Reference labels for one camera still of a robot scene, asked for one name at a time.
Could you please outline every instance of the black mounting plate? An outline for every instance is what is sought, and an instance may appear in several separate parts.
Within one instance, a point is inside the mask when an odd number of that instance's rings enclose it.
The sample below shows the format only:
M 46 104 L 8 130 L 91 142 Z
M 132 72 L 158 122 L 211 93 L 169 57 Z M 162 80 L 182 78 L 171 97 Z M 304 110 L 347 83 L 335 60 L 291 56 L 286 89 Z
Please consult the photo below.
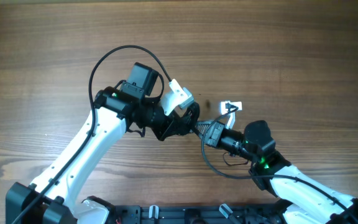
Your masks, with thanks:
M 243 207 L 230 206 L 233 215 L 244 224 L 271 223 L 274 204 L 250 204 Z M 185 224 L 185 210 L 198 209 L 208 224 L 232 224 L 219 211 L 219 207 L 159 207 L 158 220 L 149 218 L 149 207 L 116 205 L 122 224 Z

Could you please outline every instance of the white bracket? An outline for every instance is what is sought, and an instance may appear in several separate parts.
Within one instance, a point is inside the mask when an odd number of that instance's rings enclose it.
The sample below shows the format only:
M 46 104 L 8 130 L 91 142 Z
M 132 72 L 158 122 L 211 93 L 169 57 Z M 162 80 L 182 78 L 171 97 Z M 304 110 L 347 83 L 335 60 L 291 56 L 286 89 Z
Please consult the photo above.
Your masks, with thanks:
M 149 208 L 149 218 L 158 219 L 158 213 L 160 211 L 160 208 L 156 205 L 152 205 Z
M 110 211 L 98 202 L 84 200 L 74 209 L 73 216 L 78 220 L 77 224 L 105 223 Z
M 238 107 L 239 109 L 237 111 L 242 110 L 241 101 L 230 102 L 230 100 L 226 100 L 226 101 L 221 102 L 221 114 L 225 114 L 225 113 L 229 112 L 230 108 L 226 107 L 227 104 Z M 229 114 L 229 120 L 227 121 L 227 124 L 225 126 L 226 129 L 232 129 L 233 128 L 234 122 L 236 122 L 236 115 L 234 113 L 235 112 Z
M 161 99 L 161 106 L 164 109 L 164 114 L 168 116 L 175 107 L 179 106 L 180 109 L 187 108 L 192 102 L 194 97 L 185 87 L 180 87 L 179 83 L 173 79 L 169 83 L 171 91 L 166 93 Z

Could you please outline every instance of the black joint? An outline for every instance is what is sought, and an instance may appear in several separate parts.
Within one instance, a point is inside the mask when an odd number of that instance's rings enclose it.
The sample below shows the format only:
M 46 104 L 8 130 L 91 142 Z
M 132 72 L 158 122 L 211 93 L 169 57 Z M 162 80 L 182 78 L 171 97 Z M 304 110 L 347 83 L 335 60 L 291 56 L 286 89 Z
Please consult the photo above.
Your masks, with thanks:
M 124 119 L 125 116 L 124 116 L 123 114 L 117 114 L 117 118 L 119 118 L 119 119 Z
M 36 187 L 37 187 L 37 184 L 35 184 L 35 183 L 31 183 L 31 184 L 29 185 L 29 188 L 30 188 L 31 190 L 35 190 Z
M 152 68 L 136 62 L 120 91 L 142 100 L 145 95 L 150 96 L 158 75 Z
M 247 150 L 257 153 L 262 157 L 275 150 L 275 141 L 272 138 L 266 121 L 254 121 L 249 123 L 244 130 Z
M 335 219 L 337 217 L 337 215 L 335 213 L 332 213 L 331 216 L 329 216 L 330 219 Z
M 56 203 L 58 203 L 59 205 L 63 205 L 63 202 L 65 201 L 64 198 L 62 198 L 61 196 L 56 196 L 55 200 Z

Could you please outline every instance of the wooden table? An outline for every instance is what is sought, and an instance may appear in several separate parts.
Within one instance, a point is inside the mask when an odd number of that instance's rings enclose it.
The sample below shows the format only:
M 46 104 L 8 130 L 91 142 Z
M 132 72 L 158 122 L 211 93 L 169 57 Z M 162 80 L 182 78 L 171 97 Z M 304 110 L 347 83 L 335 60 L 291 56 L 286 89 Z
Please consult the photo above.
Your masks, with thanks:
M 137 44 L 218 115 L 242 101 L 235 129 L 266 120 L 277 149 L 304 173 L 358 197 L 358 3 L 272 1 L 118 2 L 0 6 L 0 223 L 10 186 L 28 184 L 62 152 L 89 113 L 87 85 L 107 51 Z M 139 50 L 96 73 L 94 94 L 129 76 Z M 161 85 L 157 82 L 154 95 Z M 224 172 L 222 151 L 207 149 Z M 156 140 L 126 134 L 80 193 L 116 205 L 274 202 L 252 181 L 209 170 L 192 134 Z

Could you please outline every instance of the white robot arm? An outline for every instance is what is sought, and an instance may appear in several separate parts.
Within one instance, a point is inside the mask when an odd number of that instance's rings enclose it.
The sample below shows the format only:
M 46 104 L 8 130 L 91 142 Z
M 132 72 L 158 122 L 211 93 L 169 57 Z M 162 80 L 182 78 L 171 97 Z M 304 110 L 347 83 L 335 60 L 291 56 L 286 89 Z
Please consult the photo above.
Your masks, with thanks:
M 120 90 L 117 89 L 119 84 L 114 88 L 107 87 L 101 90 L 93 101 L 90 86 L 98 65 L 109 54 L 129 47 L 144 50 L 156 58 L 142 47 L 127 45 L 110 51 L 96 64 L 89 83 L 92 111 L 88 119 L 62 154 L 28 187 L 19 183 L 11 187 L 6 195 L 6 223 L 121 224 L 121 221 L 115 220 L 114 206 L 109 203 L 90 198 L 79 205 L 75 202 L 97 163 L 116 141 L 130 131 L 129 126 L 132 123 L 139 128 L 151 128 L 160 141 L 172 135 L 186 135 L 190 132 L 197 134 L 202 140 L 203 157 L 217 174 L 234 179 L 252 179 L 261 190 L 268 190 L 274 196 L 289 202 L 284 210 L 278 212 L 278 216 L 272 215 L 276 221 L 339 223 L 338 220 L 350 220 L 352 223 L 358 223 L 357 199 L 325 187 L 285 160 L 275 150 L 275 141 L 271 138 L 265 121 L 250 123 L 244 134 L 231 129 L 235 121 L 231 109 L 241 110 L 241 102 L 222 102 L 223 115 L 219 118 L 232 114 L 228 124 L 220 123 L 219 119 L 212 122 L 197 121 L 200 109 L 194 102 L 193 95 L 176 80 L 169 78 L 157 58 L 171 88 L 162 99 L 163 91 L 159 97 L 145 97 L 150 96 L 158 77 L 163 81 L 162 76 L 152 68 L 136 63 L 128 80 L 119 83 L 122 84 Z M 186 109 L 182 117 L 174 111 L 177 106 Z M 216 170 L 205 156 L 204 143 L 216 149 L 224 149 L 232 156 L 252 161 L 250 176 L 230 176 Z M 85 146 L 79 151 L 78 148 L 83 144 Z M 154 206 L 149 210 L 149 218 L 153 223 L 175 223 L 168 220 L 156 222 L 159 218 L 156 208 L 158 207 Z M 246 222 L 246 219 L 240 222 L 234 217 L 233 211 L 226 204 L 222 205 L 219 211 L 227 218 L 224 223 Z

